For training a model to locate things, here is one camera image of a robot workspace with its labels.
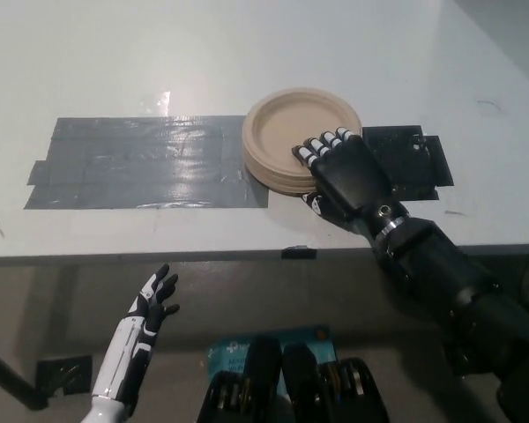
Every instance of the gray duct tape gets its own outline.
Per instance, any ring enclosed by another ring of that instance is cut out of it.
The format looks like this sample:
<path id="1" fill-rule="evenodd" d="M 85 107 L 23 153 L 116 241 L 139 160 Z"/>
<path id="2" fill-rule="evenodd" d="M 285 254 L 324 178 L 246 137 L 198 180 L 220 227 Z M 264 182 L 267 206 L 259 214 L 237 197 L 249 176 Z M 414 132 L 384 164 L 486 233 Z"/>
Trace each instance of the gray duct tape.
<path id="1" fill-rule="evenodd" d="M 62 118 L 26 209 L 262 208 L 242 161 L 244 116 Z"/>

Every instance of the white table surface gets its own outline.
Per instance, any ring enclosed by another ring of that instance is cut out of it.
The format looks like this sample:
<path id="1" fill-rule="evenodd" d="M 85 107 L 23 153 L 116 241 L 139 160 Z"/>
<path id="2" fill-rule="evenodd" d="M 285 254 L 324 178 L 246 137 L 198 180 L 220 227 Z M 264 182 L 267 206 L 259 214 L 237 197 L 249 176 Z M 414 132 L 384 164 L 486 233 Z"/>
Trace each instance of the white table surface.
<path id="1" fill-rule="evenodd" d="M 366 251 L 273 193 L 262 210 L 23 210 L 58 117 L 141 115 L 163 92 L 169 115 L 242 115 L 294 86 L 343 97 L 365 126 L 440 136 L 455 187 L 410 212 L 475 252 L 529 252 L 529 0 L 11 0 L 0 1 L 0 263 Z"/>

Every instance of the gray floor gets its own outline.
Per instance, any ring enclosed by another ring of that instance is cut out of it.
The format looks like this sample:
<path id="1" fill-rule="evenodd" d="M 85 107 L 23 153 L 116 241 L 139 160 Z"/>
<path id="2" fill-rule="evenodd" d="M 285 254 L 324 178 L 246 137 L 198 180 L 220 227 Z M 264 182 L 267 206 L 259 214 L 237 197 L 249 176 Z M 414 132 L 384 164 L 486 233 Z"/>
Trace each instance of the gray floor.
<path id="1" fill-rule="evenodd" d="M 484 263 L 513 293 L 525 271 L 529 300 L 525 257 Z M 122 313 L 158 265 L 0 268 L 0 356 L 29 381 L 44 358 L 92 354 L 97 371 Z M 507 421 L 494 377 L 452 378 L 439 331 L 370 258 L 172 269 L 182 309 L 165 322 L 133 421 L 195 421 L 207 386 L 205 348 L 220 337 L 313 323 L 331 325 L 339 357 L 367 361 L 392 422 Z M 57 397 L 28 412 L 0 390 L 0 422 L 78 422 L 88 406 L 86 395 Z"/>

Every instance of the paper plate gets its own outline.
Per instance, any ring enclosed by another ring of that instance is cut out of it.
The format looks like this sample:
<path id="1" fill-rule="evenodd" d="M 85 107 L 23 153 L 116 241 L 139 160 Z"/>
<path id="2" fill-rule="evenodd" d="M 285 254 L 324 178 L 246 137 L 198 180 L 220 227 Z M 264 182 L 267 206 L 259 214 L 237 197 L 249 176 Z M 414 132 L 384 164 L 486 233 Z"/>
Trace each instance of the paper plate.
<path id="1" fill-rule="evenodd" d="M 316 187 L 313 183 L 309 185 L 306 184 L 305 186 L 294 186 L 293 184 L 286 184 L 283 181 L 279 181 L 278 176 L 271 176 L 270 174 L 262 173 L 262 169 L 255 167 L 252 162 L 246 161 L 245 166 L 258 181 L 261 183 L 264 183 L 262 181 L 265 181 L 266 186 L 269 189 L 279 192 L 280 194 L 284 194 L 286 196 L 299 196 L 300 194 L 306 194 L 316 190 Z"/>
<path id="2" fill-rule="evenodd" d="M 255 170 L 258 174 L 254 176 L 267 186 L 268 175 L 278 176 L 283 186 L 293 191 L 298 187 L 291 182 L 306 182 L 306 188 L 313 186 L 309 170 L 292 155 L 291 149 L 306 138 L 319 137 L 339 126 L 361 134 L 359 116 L 339 97 L 311 88 L 275 93 L 259 101 L 243 124 L 243 146 L 254 161 L 247 168 Z"/>
<path id="3" fill-rule="evenodd" d="M 316 189 L 313 179 L 310 181 L 289 181 L 270 174 L 266 169 L 259 166 L 246 152 L 243 152 L 245 166 L 250 173 L 259 181 L 266 181 L 266 186 L 280 194 L 298 195 L 312 192 Z"/>

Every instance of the white robotic hand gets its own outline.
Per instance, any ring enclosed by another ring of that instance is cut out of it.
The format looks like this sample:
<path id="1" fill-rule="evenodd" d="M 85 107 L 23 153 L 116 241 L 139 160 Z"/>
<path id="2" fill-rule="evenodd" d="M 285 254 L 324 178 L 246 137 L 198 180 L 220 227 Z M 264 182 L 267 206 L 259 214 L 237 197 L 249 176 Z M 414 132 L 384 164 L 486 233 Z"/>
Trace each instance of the white robotic hand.
<path id="1" fill-rule="evenodd" d="M 159 328 L 178 304 L 162 302 L 175 291 L 177 275 L 167 278 L 168 264 L 153 274 L 112 337 L 92 394 L 92 409 L 83 423 L 120 423 L 134 412 Z"/>

